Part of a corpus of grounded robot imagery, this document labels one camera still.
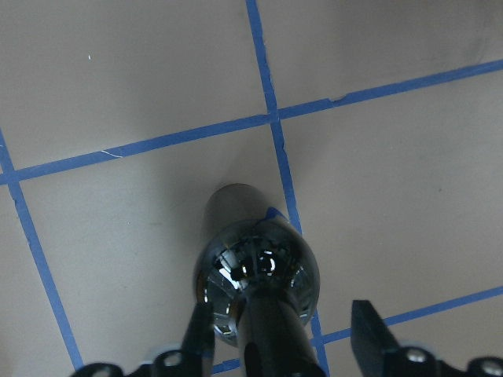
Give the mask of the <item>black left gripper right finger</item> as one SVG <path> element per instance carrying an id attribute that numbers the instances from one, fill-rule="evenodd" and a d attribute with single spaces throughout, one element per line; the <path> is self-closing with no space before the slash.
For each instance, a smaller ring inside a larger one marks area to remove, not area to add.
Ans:
<path id="1" fill-rule="evenodd" d="M 369 300 L 351 306 L 351 349 L 363 376 L 385 376 L 397 340 Z"/>

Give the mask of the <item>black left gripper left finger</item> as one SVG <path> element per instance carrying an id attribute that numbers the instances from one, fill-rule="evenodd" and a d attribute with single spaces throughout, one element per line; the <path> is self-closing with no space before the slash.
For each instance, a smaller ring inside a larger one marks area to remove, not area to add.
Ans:
<path id="1" fill-rule="evenodd" d="M 213 306 L 208 302 L 195 305 L 182 340 L 184 376 L 211 376 L 215 356 Z"/>

